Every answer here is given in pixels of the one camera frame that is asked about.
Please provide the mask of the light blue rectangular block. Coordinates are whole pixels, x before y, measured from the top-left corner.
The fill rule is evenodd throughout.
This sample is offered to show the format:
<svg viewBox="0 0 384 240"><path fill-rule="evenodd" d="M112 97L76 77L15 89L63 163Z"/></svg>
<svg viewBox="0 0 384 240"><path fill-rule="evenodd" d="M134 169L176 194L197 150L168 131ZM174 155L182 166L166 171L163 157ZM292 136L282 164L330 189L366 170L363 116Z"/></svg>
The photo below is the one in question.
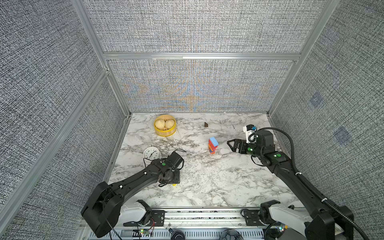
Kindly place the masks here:
<svg viewBox="0 0 384 240"><path fill-rule="evenodd" d="M219 145L219 143L214 137L209 138L209 144L214 148L216 148Z"/></svg>

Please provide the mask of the red rectangular block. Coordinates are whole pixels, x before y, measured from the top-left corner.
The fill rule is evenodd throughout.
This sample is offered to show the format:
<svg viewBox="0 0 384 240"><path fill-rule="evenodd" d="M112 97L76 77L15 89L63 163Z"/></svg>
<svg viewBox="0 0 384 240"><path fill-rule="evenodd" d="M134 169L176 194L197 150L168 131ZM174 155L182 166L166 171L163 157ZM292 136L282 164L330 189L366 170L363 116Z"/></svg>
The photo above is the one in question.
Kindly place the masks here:
<svg viewBox="0 0 384 240"><path fill-rule="evenodd" d="M216 148L217 148L217 147L214 147L214 146L211 145L211 144L209 144L209 147L210 147L210 149L213 150L213 151L216 150Z"/></svg>

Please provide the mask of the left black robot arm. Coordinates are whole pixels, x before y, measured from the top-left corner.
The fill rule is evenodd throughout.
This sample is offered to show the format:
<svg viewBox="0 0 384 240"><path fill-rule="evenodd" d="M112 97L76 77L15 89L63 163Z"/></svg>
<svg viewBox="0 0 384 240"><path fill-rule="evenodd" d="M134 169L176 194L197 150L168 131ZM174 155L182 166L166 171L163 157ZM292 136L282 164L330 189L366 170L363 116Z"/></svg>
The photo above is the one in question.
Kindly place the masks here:
<svg viewBox="0 0 384 240"><path fill-rule="evenodd" d="M184 163L175 150L166 158L152 160L129 178L112 184L99 183L81 210L81 216L97 238L104 237L114 230L124 203L135 194L156 183L159 187L180 183Z"/></svg>

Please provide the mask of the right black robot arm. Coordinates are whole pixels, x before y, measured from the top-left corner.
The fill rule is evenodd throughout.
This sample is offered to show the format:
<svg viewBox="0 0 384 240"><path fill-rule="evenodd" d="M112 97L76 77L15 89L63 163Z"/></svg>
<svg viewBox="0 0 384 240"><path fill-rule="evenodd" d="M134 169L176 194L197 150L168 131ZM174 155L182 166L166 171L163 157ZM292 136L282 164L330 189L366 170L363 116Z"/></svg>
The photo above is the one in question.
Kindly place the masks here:
<svg viewBox="0 0 384 240"><path fill-rule="evenodd" d="M352 240L352 211L328 199L296 168L292 157L277 151L272 131L273 128L263 128L250 134L246 140L233 139L227 144L233 152L258 158L290 188L308 213L300 214L273 200L261 204L260 221L266 225L284 224L308 240Z"/></svg>

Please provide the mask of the white alarm clock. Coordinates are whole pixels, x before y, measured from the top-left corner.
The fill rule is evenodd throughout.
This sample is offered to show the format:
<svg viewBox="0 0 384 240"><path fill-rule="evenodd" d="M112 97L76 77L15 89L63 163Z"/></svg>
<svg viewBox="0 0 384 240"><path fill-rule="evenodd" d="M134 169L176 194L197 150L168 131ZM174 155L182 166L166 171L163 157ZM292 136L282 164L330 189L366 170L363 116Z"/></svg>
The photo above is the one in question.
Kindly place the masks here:
<svg viewBox="0 0 384 240"><path fill-rule="evenodd" d="M160 159L161 157L162 157L162 154L160 150L156 147L149 147L145 149L143 152L143 158L148 161Z"/></svg>

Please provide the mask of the yellow bamboo steamer basket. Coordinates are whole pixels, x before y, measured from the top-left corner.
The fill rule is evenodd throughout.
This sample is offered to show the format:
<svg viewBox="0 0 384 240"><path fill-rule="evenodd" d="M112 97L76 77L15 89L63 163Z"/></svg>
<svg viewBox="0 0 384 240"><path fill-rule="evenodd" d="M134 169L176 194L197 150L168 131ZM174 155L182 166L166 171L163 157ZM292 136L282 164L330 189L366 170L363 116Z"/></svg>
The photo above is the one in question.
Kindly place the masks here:
<svg viewBox="0 0 384 240"><path fill-rule="evenodd" d="M158 116L154 121L154 129L158 136L169 137L177 130L176 119L171 115Z"/></svg>

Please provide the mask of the right cream bun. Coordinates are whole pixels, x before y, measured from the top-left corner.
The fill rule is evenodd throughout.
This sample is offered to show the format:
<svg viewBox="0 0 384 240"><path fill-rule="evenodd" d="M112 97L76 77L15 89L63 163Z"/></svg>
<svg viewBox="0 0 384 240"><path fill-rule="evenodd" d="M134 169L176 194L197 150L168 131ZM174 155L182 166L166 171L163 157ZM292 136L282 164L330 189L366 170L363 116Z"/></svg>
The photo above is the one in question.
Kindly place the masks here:
<svg viewBox="0 0 384 240"><path fill-rule="evenodd" d="M166 120L165 121L165 128L167 130L171 129L175 125L175 121L172 119Z"/></svg>

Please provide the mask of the cream bun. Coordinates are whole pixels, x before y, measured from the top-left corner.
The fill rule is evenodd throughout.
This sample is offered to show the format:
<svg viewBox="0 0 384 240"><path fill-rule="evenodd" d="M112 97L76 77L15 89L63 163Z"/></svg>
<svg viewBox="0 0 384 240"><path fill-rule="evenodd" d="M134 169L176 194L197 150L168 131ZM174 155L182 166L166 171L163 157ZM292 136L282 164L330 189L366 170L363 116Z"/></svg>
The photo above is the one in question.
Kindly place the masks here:
<svg viewBox="0 0 384 240"><path fill-rule="evenodd" d="M166 120L165 121L165 128L167 130L171 129L175 125L175 121L172 119Z"/></svg>
<svg viewBox="0 0 384 240"><path fill-rule="evenodd" d="M164 119L157 119L155 121L155 127L159 130L165 129L165 120Z"/></svg>

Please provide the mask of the left cream bun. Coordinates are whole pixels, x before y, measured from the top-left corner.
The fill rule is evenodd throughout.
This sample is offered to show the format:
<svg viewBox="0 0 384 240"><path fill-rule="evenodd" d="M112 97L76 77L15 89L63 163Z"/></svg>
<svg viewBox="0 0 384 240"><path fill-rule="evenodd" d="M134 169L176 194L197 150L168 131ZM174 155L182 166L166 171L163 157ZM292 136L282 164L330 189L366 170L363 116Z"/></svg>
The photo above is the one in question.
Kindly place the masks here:
<svg viewBox="0 0 384 240"><path fill-rule="evenodd" d="M155 121L155 127L159 130L165 129L165 120L164 119L157 119Z"/></svg>

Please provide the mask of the aluminium front rail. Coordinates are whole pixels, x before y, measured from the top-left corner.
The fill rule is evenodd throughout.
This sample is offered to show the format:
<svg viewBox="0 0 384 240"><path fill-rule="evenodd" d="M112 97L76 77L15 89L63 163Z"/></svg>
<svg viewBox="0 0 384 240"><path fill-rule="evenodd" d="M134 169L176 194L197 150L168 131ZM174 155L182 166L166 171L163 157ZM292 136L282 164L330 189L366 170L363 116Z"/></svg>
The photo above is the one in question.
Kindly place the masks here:
<svg viewBox="0 0 384 240"><path fill-rule="evenodd" d="M260 210L259 208L155 208L149 209L143 206L129 209L123 206L118 223L114 227L124 227L123 223L138 222L145 213L151 211L165 211L164 226L173 224L208 225L212 226L246 226L246 222L241 215L242 209Z"/></svg>

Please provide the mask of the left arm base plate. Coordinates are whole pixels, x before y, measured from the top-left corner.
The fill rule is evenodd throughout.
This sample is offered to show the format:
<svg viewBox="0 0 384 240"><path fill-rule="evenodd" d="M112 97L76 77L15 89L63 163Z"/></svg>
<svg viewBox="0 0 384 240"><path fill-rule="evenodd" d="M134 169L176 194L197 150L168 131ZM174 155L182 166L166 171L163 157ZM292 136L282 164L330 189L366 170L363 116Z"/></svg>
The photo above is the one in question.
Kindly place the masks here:
<svg viewBox="0 0 384 240"><path fill-rule="evenodd" d="M145 227L149 228L152 226L163 227L165 221L165 211L151 211L144 214L144 216L138 222L126 222L123 223L124 227Z"/></svg>

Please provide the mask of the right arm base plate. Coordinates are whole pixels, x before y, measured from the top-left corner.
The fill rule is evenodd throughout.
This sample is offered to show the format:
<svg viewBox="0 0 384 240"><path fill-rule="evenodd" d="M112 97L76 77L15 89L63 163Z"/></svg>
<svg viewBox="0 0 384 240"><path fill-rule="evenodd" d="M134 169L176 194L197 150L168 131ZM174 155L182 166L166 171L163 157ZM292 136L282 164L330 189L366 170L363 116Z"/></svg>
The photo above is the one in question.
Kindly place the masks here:
<svg viewBox="0 0 384 240"><path fill-rule="evenodd" d="M243 218L246 222L246 226L248 226L248 227L263 226L264 225L260 221L259 210L242 209L241 215L243 216Z"/></svg>

